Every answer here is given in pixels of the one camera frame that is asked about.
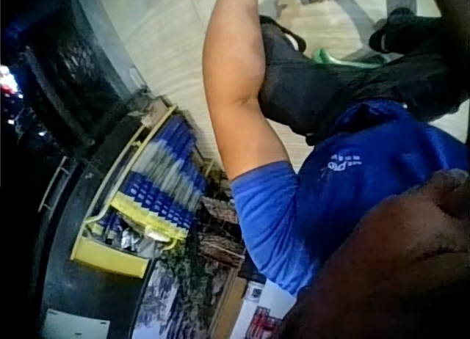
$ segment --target blue t-shirt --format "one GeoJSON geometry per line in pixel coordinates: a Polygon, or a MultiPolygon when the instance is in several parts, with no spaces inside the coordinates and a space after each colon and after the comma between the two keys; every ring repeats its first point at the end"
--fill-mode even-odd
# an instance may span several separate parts
{"type": "Polygon", "coordinates": [[[357,103],[298,174],[279,161],[231,183],[247,250],[262,274],[296,296],[372,206],[437,170],[469,170],[468,157],[463,143],[395,102],[357,103]]]}

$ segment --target logo on shirt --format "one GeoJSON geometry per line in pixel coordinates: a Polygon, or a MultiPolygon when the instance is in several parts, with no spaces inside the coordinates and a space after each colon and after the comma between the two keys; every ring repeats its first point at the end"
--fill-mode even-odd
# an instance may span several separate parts
{"type": "Polygon", "coordinates": [[[342,156],[341,154],[333,154],[327,166],[322,168],[322,176],[328,171],[343,172],[348,167],[362,165],[360,156],[342,156]]]}

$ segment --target dark skin hand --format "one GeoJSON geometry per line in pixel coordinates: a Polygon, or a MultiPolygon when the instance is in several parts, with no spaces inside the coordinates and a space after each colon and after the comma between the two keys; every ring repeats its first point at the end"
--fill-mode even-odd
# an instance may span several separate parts
{"type": "Polygon", "coordinates": [[[278,338],[422,338],[466,325],[452,304],[469,300],[469,204],[468,175],[457,170],[384,200],[328,260],[278,338]]]}

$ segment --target floor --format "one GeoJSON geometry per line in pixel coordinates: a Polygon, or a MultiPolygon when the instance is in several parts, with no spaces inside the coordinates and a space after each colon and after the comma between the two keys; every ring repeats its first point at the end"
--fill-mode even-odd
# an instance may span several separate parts
{"type": "MultiPolygon", "coordinates": [[[[273,0],[260,0],[270,15],[273,0]]],[[[219,160],[203,91],[201,54],[206,27],[215,0],[102,0],[117,34],[138,71],[156,95],[167,95],[197,128],[203,154],[219,160]]],[[[319,47],[336,57],[352,57],[367,51],[373,25],[386,17],[387,9],[402,0],[279,0],[279,22],[305,38],[307,54],[319,47]]],[[[416,0],[419,15],[438,15],[432,0],[416,0]]],[[[454,115],[435,124],[464,139],[468,102],[454,115]]],[[[273,124],[294,167],[311,148],[289,128],[273,124]]]]}

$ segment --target short sleeve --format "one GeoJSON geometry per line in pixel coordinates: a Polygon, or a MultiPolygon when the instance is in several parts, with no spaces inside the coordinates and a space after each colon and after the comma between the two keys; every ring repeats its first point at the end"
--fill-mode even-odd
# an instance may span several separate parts
{"type": "Polygon", "coordinates": [[[251,170],[231,183],[243,239],[258,270],[292,295],[317,268],[297,227],[297,176],[287,161],[251,170]]]}

